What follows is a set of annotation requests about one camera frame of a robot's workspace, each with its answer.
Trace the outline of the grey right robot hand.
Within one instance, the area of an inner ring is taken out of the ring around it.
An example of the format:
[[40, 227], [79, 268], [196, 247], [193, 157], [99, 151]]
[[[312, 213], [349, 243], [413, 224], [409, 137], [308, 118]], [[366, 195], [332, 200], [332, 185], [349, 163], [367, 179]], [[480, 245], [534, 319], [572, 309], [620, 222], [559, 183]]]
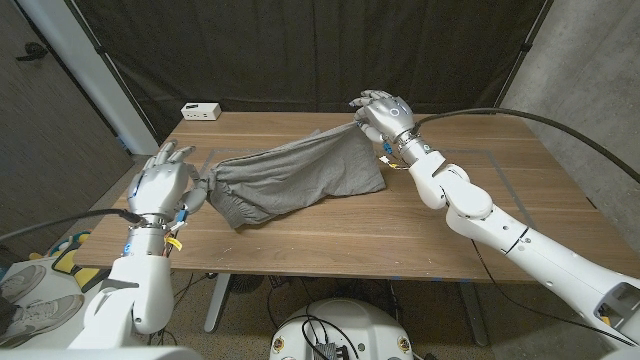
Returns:
[[398, 138], [414, 127], [413, 112], [398, 96], [382, 90], [364, 90], [349, 102], [357, 108], [354, 121], [372, 142], [396, 143]]

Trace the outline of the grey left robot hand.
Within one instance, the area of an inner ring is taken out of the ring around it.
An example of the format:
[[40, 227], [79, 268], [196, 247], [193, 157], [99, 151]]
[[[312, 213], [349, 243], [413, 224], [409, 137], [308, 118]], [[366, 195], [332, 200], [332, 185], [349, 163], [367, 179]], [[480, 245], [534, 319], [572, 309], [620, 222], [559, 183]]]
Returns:
[[132, 213], [169, 222], [181, 210], [193, 214], [204, 204], [208, 181], [200, 177], [193, 164], [186, 162], [196, 147], [176, 146], [176, 140], [165, 143], [134, 176], [127, 193]]

